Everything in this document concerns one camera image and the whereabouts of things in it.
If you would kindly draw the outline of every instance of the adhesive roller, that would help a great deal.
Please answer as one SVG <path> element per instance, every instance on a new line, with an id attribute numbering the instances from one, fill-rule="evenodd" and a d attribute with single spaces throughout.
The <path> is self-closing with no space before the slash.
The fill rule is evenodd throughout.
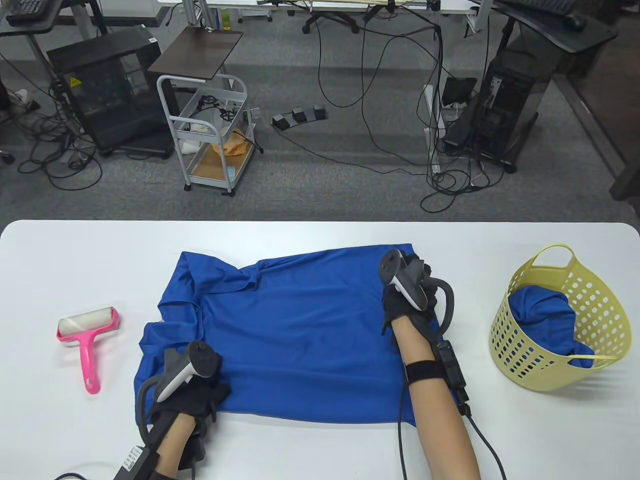
<path id="1" fill-rule="evenodd" d="M 93 355 L 93 342 L 101 333 L 111 332 L 120 326 L 120 316 L 113 307 L 102 308 L 63 318 L 58 322 L 56 338 L 61 342 L 80 343 L 80 364 L 84 387 L 91 395 L 100 391 L 100 379 Z"/>

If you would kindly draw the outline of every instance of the keyboard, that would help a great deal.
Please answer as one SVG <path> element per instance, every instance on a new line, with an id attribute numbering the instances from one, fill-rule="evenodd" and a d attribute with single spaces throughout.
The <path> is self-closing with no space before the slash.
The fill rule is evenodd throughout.
<path id="1" fill-rule="evenodd" d="M 571 13 L 575 4 L 575 0 L 500 0 L 500 2 L 562 17 Z"/>
<path id="2" fill-rule="evenodd" d="M 50 3 L 49 0 L 15 0 L 6 20 L 11 25 L 37 22 L 47 15 Z"/>

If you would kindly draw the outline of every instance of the white table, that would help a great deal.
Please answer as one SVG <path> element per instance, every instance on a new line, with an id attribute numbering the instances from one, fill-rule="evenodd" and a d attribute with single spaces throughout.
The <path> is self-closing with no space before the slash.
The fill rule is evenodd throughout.
<path id="1" fill-rule="evenodd" d="M 556 394 L 509 381 L 488 331 L 511 275 L 566 243 L 616 293 L 640 334 L 640 239 L 622 224 L 19 221 L 0 237 L 4 346 L 0 478 L 77 471 L 111 480 L 138 444 L 133 377 L 138 341 L 182 250 L 238 267 L 266 257 L 411 242 L 456 294 L 447 338 L 466 376 L 474 418 L 509 480 L 631 480 L 640 472 L 640 354 Z M 77 348 L 58 319 L 115 306 L 122 326 L 97 346 L 102 391 L 84 391 Z M 201 480 L 400 480 L 394 425 L 327 425 L 223 414 Z M 404 426 L 410 480 L 428 478 L 415 429 Z M 483 478 L 499 473 L 472 433 Z"/>

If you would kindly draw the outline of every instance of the black computer case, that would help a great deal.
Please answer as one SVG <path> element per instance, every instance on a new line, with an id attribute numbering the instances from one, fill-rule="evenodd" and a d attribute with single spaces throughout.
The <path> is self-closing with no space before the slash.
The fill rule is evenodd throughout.
<path id="1" fill-rule="evenodd" d="M 546 38 L 523 29 L 490 62 L 480 93 L 447 130 L 445 149 L 504 160 L 535 122 L 561 55 Z"/>
<path id="2" fill-rule="evenodd" d="M 101 151 L 149 134 L 168 134 L 156 88 L 158 75 L 147 71 L 160 56 L 148 29 L 131 27 L 47 53 L 58 88 Z M 177 115 L 171 84 L 164 82 L 163 90 L 171 113 Z"/>

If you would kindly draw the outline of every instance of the basket handle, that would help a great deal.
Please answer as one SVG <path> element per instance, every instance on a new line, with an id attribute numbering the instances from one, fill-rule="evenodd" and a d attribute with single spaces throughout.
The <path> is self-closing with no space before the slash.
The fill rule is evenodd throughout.
<path id="1" fill-rule="evenodd" d="M 567 358 L 573 360 L 574 358 L 583 358 L 585 360 L 619 360 L 620 357 L 616 355 L 567 355 Z"/>
<path id="2" fill-rule="evenodd" d="M 567 268 L 569 265 L 571 265 L 574 260 L 575 260 L 575 252 L 573 251 L 573 249 L 564 244 L 564 243 L 554 243 L 552 245 L 547 245 L 546 247 L 544 247 L 542 250 L 540 250 L 538 253 L 536 253 L 536 255 L 534 255 L 534 257 L 529 261 L 530 265 L 533 265 L 536 260 L 538 260 L 538 257 L 545 251 L 549 250 L 550 248 L 555 248 L 555 247 L 560 247 L 560 248 L 564 248 L 565 250 L 569 250 L 569 252 L 571 252 L 571 260 L 569 260 L 569 263 L 567 263 L 566 267 L 554 267 L 554 266 L 550 266 L 551 268 Z"/>

